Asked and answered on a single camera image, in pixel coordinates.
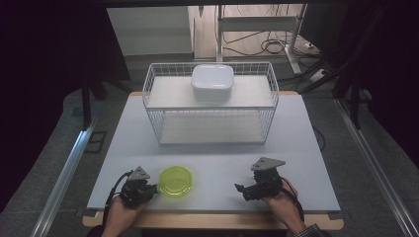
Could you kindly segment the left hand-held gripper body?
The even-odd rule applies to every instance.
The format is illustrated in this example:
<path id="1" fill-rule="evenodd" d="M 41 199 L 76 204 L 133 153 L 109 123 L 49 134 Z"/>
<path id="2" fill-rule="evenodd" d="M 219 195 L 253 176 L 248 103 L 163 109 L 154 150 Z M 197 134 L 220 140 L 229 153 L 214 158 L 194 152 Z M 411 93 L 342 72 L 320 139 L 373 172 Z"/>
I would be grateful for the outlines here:
<path id="1" fill-rule="evenodd" d="M 152 199 L 152 186 L 147 184 L 149 178 L 141 166 L 128 175 L 120 192 L 124 206 L 137 208 Z"/>

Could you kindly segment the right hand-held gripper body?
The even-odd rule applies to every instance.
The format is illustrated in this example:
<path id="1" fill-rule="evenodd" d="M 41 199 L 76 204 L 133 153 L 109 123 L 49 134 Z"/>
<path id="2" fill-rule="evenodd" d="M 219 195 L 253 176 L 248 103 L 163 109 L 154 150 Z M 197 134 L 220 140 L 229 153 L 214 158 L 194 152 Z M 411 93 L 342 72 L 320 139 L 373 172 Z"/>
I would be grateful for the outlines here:
<path id="1" fill-rule="evenodd" d="M 285 164 L 282 160 L 261 157 L 252 165 L 251 171 L 256 181 L 256 186 L 251 191 L 253 199 L 275 197 L 280 192 L 283 182 L 277 168 Z"/>

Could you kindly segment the green round plate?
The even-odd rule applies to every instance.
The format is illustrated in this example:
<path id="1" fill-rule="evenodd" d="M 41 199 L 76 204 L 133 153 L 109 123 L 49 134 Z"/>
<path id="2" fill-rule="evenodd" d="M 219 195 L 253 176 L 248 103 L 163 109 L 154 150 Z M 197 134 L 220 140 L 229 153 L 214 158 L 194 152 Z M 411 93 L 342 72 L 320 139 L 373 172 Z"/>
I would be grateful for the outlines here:
<path id="1" fill-rule="evenodd" d="M 193 187 L 193 174 L 185 166 L 173 165 L 166 167 L 159 174 L 158 192 L 169 198 L 180 198 L 190 192 Z"/>

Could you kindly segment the white wire shelf rack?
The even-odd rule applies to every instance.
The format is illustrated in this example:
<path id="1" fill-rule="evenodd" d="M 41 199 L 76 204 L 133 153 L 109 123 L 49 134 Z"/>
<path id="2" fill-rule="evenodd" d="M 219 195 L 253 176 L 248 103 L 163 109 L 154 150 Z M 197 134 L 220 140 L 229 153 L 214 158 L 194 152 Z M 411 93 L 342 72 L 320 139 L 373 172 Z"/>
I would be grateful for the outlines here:
<path id="1" fill-rule="evenodd" d="M 232 67 L 234 85 L 228 102 L 195 99 L 191 78 L 200 64 Z M 269 62 L 153 63 L 142 95 L 160 144 L 263 144 L 279 101 L 279 86 Z"/>

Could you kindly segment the white lidded plastic container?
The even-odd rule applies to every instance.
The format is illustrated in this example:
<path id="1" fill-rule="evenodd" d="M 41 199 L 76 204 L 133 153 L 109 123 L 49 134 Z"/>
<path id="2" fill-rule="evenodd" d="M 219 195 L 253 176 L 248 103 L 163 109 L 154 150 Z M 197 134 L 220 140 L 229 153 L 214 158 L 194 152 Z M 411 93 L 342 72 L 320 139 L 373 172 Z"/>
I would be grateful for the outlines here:
<path id="1" fill-rule="evenodd" d="M 226 103 L 234 85 L 233 69 L 223 64 L 200 64 L 193 70 L 191 85 L 197 101 Z"/>

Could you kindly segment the person's left hand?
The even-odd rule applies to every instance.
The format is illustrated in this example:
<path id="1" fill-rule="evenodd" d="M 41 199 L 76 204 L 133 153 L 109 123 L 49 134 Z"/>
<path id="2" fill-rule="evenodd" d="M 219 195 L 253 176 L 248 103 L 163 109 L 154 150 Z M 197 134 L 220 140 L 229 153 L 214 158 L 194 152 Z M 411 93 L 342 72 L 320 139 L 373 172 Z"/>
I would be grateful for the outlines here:
<path id="1" fill-rule="evenodd" d="M 129 229 L 147 206 L 148 201 L 140 204 L 137 208 L 129 208 L 124 206 L 120 197 L 114 197 L 106 218 L 105 228 Z"/>

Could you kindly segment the person's right hand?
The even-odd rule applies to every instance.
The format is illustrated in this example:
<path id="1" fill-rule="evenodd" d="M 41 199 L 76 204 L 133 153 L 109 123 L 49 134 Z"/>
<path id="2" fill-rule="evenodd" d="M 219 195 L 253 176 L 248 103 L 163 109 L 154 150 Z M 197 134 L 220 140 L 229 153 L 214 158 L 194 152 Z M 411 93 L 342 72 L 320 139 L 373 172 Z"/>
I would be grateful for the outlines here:
<path id="1" fill-rule="evenodd" d="M 263 197 L 262 201 L 289 230 L 296 229 L 300 217 L 297 207 L 290 197 L 283 192 L 279 192 L 274 197 Z"/>

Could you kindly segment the black floor grate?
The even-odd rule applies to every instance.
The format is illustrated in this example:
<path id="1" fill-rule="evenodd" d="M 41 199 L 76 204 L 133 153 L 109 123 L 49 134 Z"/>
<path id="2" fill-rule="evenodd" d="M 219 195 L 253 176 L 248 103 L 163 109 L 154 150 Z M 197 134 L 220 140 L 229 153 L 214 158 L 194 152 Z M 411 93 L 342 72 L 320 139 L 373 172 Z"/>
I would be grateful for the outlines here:
<path id="1" fill-rule="evenodd" d="M 105 131 L 94 131 L 87 143 L 85 153 L 87 154 L 98 154 L 101 152 L 107 133 Z"/>

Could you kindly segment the black metal stand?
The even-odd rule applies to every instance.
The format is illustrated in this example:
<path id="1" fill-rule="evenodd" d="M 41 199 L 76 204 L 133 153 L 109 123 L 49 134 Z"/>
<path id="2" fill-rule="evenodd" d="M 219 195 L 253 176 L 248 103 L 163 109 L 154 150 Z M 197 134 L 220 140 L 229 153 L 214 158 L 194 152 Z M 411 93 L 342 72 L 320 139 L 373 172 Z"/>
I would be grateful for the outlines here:
<path id="1" fill-rule="evenodd" d="M 111 84 L 127 94 L 133 92 L 130 87 L 105 74 L 85 74 L 81 81 L 83 131 L 86 131 L 93 122 L 90 93 L 93 93 L 94 97 L 99 101 L 103 101 L 107 98 L 107 91 L 103 85 L 104 82 Z"/>

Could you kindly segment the white power strip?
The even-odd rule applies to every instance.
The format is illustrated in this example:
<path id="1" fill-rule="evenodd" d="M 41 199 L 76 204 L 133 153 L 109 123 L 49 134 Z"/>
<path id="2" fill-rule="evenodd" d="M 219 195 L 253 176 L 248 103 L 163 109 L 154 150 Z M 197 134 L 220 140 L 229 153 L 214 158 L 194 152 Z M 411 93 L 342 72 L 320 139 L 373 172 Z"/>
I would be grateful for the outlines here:
<path id="1" fill-rule="evenodd" d="M 317 72 L 315 72 L 309 79 L 310 82 L 316 82 L 319 79 L 321 79 L 323 76 L 327 75 L 329 73 L 326 69 L 319 69 Z"/>

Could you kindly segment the white board panel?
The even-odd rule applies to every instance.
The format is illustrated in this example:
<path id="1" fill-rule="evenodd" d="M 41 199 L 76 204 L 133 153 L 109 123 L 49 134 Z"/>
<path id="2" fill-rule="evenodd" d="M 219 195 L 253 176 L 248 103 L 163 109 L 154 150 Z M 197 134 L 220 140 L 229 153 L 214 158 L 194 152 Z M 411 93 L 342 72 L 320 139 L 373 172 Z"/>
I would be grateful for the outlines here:
<path id="1" fill-rule="evenodd" d="M 187 7 L 108 8 L 123 55 L 192 53 Z"/>

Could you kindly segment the metal floor rail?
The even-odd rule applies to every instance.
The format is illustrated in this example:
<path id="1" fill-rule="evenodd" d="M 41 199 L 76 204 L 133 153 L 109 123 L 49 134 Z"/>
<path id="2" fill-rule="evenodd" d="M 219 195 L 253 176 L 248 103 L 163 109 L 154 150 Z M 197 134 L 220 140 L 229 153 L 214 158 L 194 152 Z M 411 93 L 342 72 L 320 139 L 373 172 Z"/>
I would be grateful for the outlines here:
<path id="1" fill-rule="evenodd" d="M 97 120 L 93 119 L 78 134 L 55 185 L 42 209 L 31 237 L 46 237 L 68 190 Z"/>
<path id="2" fill-rule="evenodd" d="M 351 121 L 350 109 L 345 104 L 345 101 L 343 99 L 334 99 L 334 103 L 336 104 L 344 123 L 347 125 L 349 132 L 357 144 L 362 157 L 367 163 L 372 176 L 376 180 L 378 188 L 380 189 L 404 236 L 419 237 L 419 228 L 415 225 L 411 214 L 402 201 L 402 198 L 390 183 L 389 178 L 378 162 L 378 159 L 365 139 L 364 134 L 359 128 L 356 128 Z"/>

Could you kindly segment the white metal desk frame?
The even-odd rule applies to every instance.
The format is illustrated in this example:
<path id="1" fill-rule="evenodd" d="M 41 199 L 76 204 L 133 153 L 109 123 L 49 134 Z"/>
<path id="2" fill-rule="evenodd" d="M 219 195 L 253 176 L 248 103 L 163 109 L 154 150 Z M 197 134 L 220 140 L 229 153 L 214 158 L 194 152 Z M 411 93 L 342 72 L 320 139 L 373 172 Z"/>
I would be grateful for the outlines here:
<path id="1" fill-rule="evenodd" d="M 216 7 L 216 61 L 222 62 L 222 33 L 223 32 L 291 32 L 291 40 L 285 45 L 284 51 L 289 60 L 294 75 L 302 72 L 294 56 L 293 49 L 303 20 L 306 4 L 302 4 L 296 16 L 270 17 L 224 17 L 222 6 Z"/>

